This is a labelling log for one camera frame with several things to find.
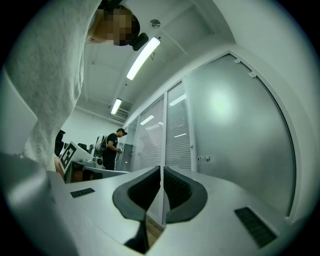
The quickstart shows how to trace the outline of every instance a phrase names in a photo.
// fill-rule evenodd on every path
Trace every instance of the headphones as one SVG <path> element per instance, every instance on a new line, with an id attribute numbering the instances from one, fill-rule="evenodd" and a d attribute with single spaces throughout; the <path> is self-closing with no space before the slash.
<path id="1" fill-rule="evenodd" d="M 122 0 L 102 0 L 98 9 L 103 10 L 105 15 L 112 13 L 114 9 L 122 9 L 120 5 Z M 122 40 L 117 42 L 119 46 L 130 45 L 134 51 L 138 51 L 145 43 L 149 41 L 146 33 L 141 33 L 138 36 L 134 36 L 131 40 Z"/>

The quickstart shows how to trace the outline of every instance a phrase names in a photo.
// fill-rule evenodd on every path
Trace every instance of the gray sweatshirt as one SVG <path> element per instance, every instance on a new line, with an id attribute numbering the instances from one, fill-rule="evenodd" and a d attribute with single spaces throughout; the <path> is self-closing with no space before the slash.
<path id="1" fill-rule="evenodd" d="M 23 154 L 47 171 L 55 171 L 55 139 L 80 96 L 84 44 L 100 2 L 49 1 L 20 34 L 5 63 L 14 86 L 38 118 Z"/>

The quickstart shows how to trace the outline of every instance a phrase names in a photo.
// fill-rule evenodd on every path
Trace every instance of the white wall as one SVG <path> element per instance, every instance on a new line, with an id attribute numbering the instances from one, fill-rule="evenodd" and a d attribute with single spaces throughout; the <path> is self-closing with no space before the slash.
<path id="1" fill-rule="evenodd" d="M 213 0 L 236 44 L 219 35 L 195 45 L 158 74 L 132 107 L 125 125 L 187 73 L 228 51 L 256 71 L 288 122 L 296 154 L 296 190 L 290 221 L 308 215 L 320 180 L 320 72 L 316 53 L 303 32 L 271 1 Z"/>
<path id="2" fill-rule="evenodd" d="M 73 141 L 76 144 L 86 144 L 88 149 L 90 144 L 96 144 L 98 136 L 108 136 L 111 133 L 115 133 L 120 127 L 120 124 L 104 120 L 75 108 L 61 128 L 65 132 L 62 141 L 65 143 Z"/>

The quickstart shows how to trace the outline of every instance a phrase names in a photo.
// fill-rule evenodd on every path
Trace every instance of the man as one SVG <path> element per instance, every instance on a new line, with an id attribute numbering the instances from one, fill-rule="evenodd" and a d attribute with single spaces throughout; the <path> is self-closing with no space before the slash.
<path id="1" fill-rule="evenodd" d="M 4 64 L 38 118 L 23 155 L 46 171 L 59 166 L 54 160 L 55 139 L 80 96 L 85 42 L 113 40 L 122 46 L 140 32 L 137 18 L 127 8 L 121 5 L 107 14 L 97 10 L 100 2 L 49 1 L 26 25 Z"/>
<path id="2" fill-rule="evenodd" d="M 106 150 L 102 154 L 103 165 L 106 170 L 115 170 L 115 160 L 117 153 L 122 154 L 122 151 L 117 148 L 118 138 L 127 135 L 123 128 L 119 128 L 116 133 L 111 133 L 106 138 Z"/>

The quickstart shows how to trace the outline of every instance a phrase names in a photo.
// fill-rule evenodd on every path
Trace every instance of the ceiling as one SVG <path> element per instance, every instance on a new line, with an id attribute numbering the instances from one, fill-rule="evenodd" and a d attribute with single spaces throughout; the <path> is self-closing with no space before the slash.
<path id="1" fill-rule="evenodd" d="M 142 51 L 112 43 L 86 44 L 84 47 L 84 82 L 77 105 L 89 111 L 124 122 L 132 105 L 152 78 L 188 49 L 212 34 L 229 27 L 212 0 L 127 0 L 122 1 L 138 18 L 141 30 L 161 44 L 131 81 L 126 75 Z M 153 28 L 151 20 L 161 22 Z M 117 98 L 120 111 L 111 115 Z"/>

